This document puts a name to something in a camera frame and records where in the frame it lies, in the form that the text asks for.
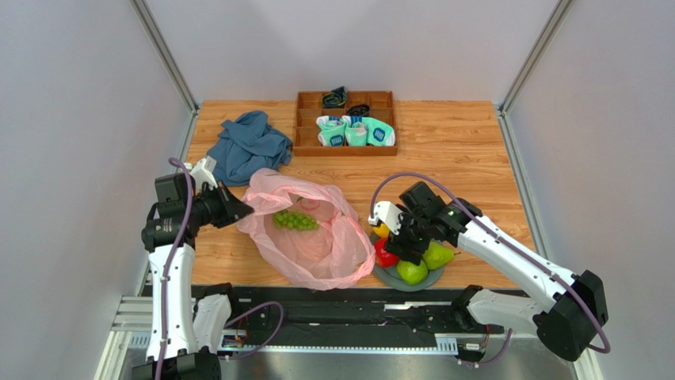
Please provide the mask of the red fake fruit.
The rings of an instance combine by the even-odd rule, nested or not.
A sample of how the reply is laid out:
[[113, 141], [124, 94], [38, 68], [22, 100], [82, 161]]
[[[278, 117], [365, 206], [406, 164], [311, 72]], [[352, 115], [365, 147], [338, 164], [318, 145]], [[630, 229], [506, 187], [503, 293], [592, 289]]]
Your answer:
[[389, 268], [396, 266], [399, 262], [399, 257], [393, 253], [389, 253], [385, 249], [386, 238], [380, 238], [374, 243], [376, 253], [376, 264], [381, 268]]

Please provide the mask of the green fake apple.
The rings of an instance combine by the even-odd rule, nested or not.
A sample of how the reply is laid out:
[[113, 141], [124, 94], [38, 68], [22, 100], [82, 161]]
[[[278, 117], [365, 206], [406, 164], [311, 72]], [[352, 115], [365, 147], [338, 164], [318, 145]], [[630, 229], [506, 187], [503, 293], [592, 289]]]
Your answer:
[[424, 261], [421, 261], [420, 264], [414, 264], [400, 260], [396, 265], [396, 272], [406, 285], [413, 286], [427, 278], [429, 269]]

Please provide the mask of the yellow fake fruit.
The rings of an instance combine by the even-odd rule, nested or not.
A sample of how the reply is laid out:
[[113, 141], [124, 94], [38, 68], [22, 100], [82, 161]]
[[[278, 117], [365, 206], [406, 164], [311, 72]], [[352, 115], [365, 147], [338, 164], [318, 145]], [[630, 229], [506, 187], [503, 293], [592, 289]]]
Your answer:
[[378, 238], [387, 238], [390, 234], [389, 227], [383, 222], [373, 225], [372, 231]]

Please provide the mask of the green fake pear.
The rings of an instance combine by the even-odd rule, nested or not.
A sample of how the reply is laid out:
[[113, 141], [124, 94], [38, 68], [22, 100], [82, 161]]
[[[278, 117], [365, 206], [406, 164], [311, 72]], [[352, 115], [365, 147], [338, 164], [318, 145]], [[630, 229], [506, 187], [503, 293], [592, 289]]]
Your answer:
[[422, 260], [430, 271], [444, 267], [454, 257], [455, 253], [452, 249], [435, 241], [431, 241], [427, 250], [422, 254]]

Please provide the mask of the green fake grape bunch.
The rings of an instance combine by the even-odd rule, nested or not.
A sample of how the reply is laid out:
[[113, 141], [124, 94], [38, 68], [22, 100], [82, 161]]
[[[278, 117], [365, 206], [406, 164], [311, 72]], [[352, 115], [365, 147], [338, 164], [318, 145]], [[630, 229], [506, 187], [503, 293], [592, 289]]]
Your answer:
[[273, 223], [276, 228], [285, 230], [317, 230], [317, 220], [309, 214], [298, 211], [282, 210], [273, 214]]

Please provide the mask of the pink translucent plastic bag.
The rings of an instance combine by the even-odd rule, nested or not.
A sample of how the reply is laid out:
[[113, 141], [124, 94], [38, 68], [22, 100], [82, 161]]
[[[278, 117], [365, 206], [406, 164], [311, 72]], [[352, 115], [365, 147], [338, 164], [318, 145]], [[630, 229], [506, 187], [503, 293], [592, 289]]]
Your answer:
[[[344, 289], [372, 272], [374, 246], [339, 187], [259, 169], [243, 201], [254, 213], [237, 222], [237, 229], [290, 283], [318, 291]], [[273, 214], [282, 210], [312, 215], [318, 229], [276, 228]]]

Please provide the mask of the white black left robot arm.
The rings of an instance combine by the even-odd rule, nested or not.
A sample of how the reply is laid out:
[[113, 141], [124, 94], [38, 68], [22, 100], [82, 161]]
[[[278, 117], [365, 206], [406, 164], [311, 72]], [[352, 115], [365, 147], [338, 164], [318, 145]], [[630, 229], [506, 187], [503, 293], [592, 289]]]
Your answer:
[[151, 340], [134, 379], [218, 379], [218, 349], [232, 315], [230, 283], [192, 295], [196, 236], [201, 227], [232, 225], [253, 209], [203, 169], [154, 182], [157, 201], [141, 231], [152, 277]]

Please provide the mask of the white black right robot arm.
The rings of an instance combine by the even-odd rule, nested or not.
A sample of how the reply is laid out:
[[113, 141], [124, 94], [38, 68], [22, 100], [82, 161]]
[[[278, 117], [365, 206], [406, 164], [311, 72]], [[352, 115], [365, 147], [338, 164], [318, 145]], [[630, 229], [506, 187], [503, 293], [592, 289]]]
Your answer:
[[368, 216], [371, 226], [389, 229], [389, 253], [417, 264], [431, 243], [445, 241], [484, 260], [525, 292], [517, 297], [470, 285], [452, 302], [454, 313], [480, 325], [535, 335], [566, 361], [595, 350], [595, 338], [603, 344], [599, 352], [609, 352], [602, 329], [608, 307], [598, 275], [590, 270], [577, 274], [541, 257], [472, 203], [456, 196], [446, 203], [425, 182], [417, 182], [399, 198], [401, 205], [372, 201]]

